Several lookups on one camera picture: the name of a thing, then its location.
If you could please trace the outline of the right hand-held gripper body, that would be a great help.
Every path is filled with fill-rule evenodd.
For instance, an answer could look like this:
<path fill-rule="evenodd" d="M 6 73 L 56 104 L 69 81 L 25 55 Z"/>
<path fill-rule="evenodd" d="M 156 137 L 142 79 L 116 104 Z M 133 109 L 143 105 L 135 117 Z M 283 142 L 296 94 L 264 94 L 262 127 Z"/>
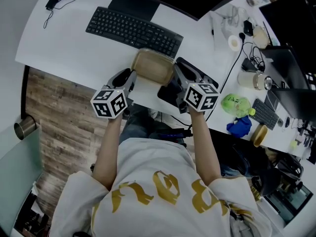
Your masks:
<path fill-rule="evenodd" d="M 197 112 L 213 110 L 218 98 L 218 86 L 204 72 L 188 62 L 177 62 L 186 78 L 186 85 L 179 86 L 176 104 L 180 113 L 187 113 L 188 107 Z"/>

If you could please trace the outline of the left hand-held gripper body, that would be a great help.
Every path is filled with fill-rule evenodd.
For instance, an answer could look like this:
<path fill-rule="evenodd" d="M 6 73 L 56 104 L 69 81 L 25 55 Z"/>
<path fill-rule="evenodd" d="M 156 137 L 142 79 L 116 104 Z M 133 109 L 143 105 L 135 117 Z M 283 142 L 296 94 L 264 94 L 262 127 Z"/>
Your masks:
<path fill-rule="evenodd" d="M 133 103 L 129 98 L 131 69 L 116 73 L 90 100 L 97 117 L 115 119 Z"/>

